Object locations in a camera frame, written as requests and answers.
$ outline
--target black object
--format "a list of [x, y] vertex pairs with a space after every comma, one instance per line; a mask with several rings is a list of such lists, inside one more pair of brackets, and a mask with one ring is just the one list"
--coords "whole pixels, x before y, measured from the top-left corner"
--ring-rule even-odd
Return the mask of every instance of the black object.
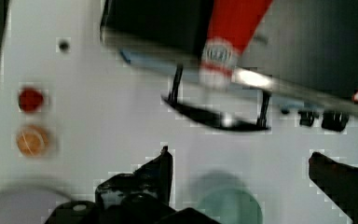
[[122, 200], [133, 193], [143, 192], [169, 204], [173, 171], [172, 155], [168, 147], [154, 160], [143, 165], [133, 174], [115, 175], [95, 190], [95, 202], [101, 211], [110, 206], [120, 205]]
[[310, 157], [310, 179], [358, 224], [358, 168], [333, 161], [314, 152]]
[[154, 224], [176, 211], [149, 194], [136, 193], [127, 196], [121, 206], [126, 223]]
[[46, 224], [89, 224], [97, 223], [98, 218], [99, 212], [95, 203], [76, 201], [58, 206]]
[[96, 203], [64, 203], [54, 210], [46, 223], [218, 223], [194, 209], [176, 212], [170, 208], [171, 183], [172, 156], [168, 147], [164, 147], [161, 155], [133, 174], [115, 175], [98, 186]]
[[180, 114], [196, 121], [205, 126], [232, 132], [257, 132], [269, 130], [267, 127], [267, 109], [269, 106], [270, 94], [263, 91], [263, 103], [261, 106], [260, 116], [257, 123], [243, 121], [240, 118], [231, 116], [224, 112], [210, 111], [207, 109], [197, 108], [195, 106], [179, 103], [177, 100], [180, 80], [182, 77], [183, 66], [179, 64], [173, 80], [172, 91], [168, 97], [161, 96], [162, 100]]
[[217, 221], [206, 217], [202, 213], [196, 211], [194, 208], [186, 208], [180, 212], [177, 212], [173, 215], [167, 216], [157, 222], [157, 224], [187, 224], [187, 223], [197, 223], [197, 224], [218, 224]]
[[301, 116], [300, 118], [300, 125], [311, 127], [315, 119], [319, 118], [319, 114], [314, 111], [298, 111], [298, 114]]
[[322, 121], [322, 128], [342, 132], [344, 131], [350, 117], [346, 114], [336, 111], [324, 111], [324, 120]]
[[101, 28], [114, 29], [200, 58], [213, 0], [107, 0]]

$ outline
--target red button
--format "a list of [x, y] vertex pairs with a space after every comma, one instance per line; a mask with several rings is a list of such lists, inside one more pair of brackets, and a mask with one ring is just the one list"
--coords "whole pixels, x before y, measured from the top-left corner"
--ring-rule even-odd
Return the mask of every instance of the red button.
[[19, 96], [19, 107], [25, 113], [35, 112], [43, 104], [43, 95], [34, 88], [24, 88]]

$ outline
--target round button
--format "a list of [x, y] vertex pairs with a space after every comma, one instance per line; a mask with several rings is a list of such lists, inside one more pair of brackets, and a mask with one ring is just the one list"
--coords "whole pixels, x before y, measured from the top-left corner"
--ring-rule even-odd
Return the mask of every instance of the round button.
[[28, 125], [17, 133], [17, 146], [26, 157], [42, 155], [48, 147], [48, 133], [36, 125]]
[[19, 95], [19, 107], [25, 113], [34, 113], [43, 102], [43, 94], [34, 88], [24, 88]]

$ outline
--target small hole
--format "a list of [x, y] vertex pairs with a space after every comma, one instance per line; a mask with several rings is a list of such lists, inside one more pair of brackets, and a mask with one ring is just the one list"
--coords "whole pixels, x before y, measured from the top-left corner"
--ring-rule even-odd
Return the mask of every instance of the small hole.
[[74, 206], [74, 211], [80, 212], [80, 211], [83, 211], [83, 210], [86, 209], [86, 208], [87, 208], [86, 205], [84, 205], [84, 204], [78, 204], [78, 205]]
[[58, 47], [60, 48], [60, 51], [63, 53], [66, 53], [69, 51], [69, 43], [66, 40], [61, 40], [58, 44]]

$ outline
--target green circle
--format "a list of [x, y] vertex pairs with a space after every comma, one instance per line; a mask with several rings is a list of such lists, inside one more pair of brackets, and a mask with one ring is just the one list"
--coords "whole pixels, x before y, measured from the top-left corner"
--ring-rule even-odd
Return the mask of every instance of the green circle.
[[262, 224], [257, 200], [240, 189], [220, 189], [206, 195], [196, 208], [222, 224]]

